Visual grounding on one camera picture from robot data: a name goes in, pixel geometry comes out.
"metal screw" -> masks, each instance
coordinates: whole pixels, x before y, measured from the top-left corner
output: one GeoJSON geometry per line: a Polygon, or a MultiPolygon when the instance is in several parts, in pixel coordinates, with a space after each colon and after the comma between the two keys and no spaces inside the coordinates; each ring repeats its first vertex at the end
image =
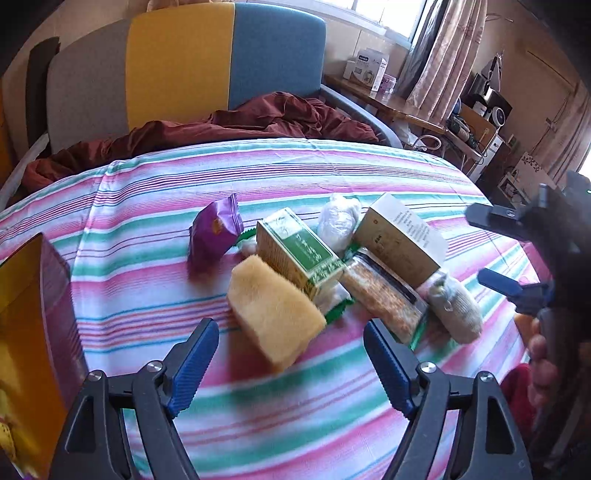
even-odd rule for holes
{"type": "Polygon", "coordinates": [[[148,362],[148,365],[146,365],[146,370],[151,374],[160,372],[162,370],[162,362],[158,360],[152,360],[151,362],[148,362]]]}
{"type": "Polygon", "coordinates": [[[87,379],[91,382],[98,382],[101,378],[103,378],[103,372],[100,370],[93,370],[88,374],[87,379]]]}
{"type": "Polygon", "coordinates": [[[478,377],[483,382],[492,382],[495,379],[495,376],[493,374],[491,374],[490,372],[482,372],[480,375],[478,375],[478,377]]]}
{"type": "Polygon", "coordinates": [[[437,365],[433,362],[423,362],[421,364],[421,370],[423,370],[426,374],[432,374],[435,370],[437,370],[437,365]]]}

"white box on desk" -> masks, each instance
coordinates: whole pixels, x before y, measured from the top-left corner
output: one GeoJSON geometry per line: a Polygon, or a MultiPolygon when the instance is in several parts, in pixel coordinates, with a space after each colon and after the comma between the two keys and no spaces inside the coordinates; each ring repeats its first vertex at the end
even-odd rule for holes
{"type": "Polygon", "coordinates": [[[370,87],[372,92],[377,92],[387,66],[388,57],[386,55],[371,48],[364,48],[359,50],[357,54],[351,79],[370,87]]]}

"purple snack bag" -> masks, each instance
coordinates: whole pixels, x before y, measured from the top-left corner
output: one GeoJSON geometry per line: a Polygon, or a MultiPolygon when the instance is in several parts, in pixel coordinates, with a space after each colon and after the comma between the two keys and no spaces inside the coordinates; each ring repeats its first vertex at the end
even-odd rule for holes
{"type": "Polygon", "coordinates": [[[189,227],[189,263],[201,270],[219,261],[243,231],[235,193],[210,203],[189,227]]]}

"blue gripper pad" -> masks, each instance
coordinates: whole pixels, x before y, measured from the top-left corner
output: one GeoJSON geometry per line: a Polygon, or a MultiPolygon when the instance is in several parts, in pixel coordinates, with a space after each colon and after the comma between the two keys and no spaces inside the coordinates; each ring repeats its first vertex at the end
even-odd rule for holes
{"type": "Polygon", "coordinates": [[[506,277],[488,268],[483,268],[478,272],[478,283],[508,298],[517,299],[522,293],[523,288],[519,282],[506,277]]]}
{"type": "Polygon", "coordinates": [[[363,344],[392,407],[412,420],[418,407],[411,398],[410,379],[372,322],[363,330],[363,344]]]}
{"type": "Polygon", "coordinates": [[[207,370],[209,362],[217,350],[218,342],[219,329],[217,323],[210,321],[187,353],[176,374],[170,379],[170,399],[165,408],[172,418],[176,418],[193,401],[205,370],[207,370]]]}

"window frame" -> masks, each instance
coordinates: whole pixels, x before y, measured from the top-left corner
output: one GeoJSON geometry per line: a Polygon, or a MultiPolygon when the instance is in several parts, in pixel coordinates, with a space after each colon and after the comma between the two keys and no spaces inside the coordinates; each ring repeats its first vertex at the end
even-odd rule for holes
{"type": "Polygon", "coordinates": [[[420,14],[417,15],[411,35],[407,38],[401,33],[392,30],[391,28],[384,27],[383,25],[358,14],[353,8],[357,6],[358,0],[353,0],[352,8],[342,8],[337,5],[324,3],[322,0],[238,0],[243,2],[260,3],[260,4],[272,4],[282,5],[284,7],[293,7],[300,10],[304,10],[311,13],[317,13],[321,15],[327,15],[329,17],[337,18],[347,23],[356,25],[357,27],[363,28],[364,30],[371,31],[387,40],[397,43],[405,48],[410,49],[413,44],[415,35],[417,34],[418,27],[421,23],[421,19],[425,12],[425,7],[428,0],[421,0],[420,14]]]}

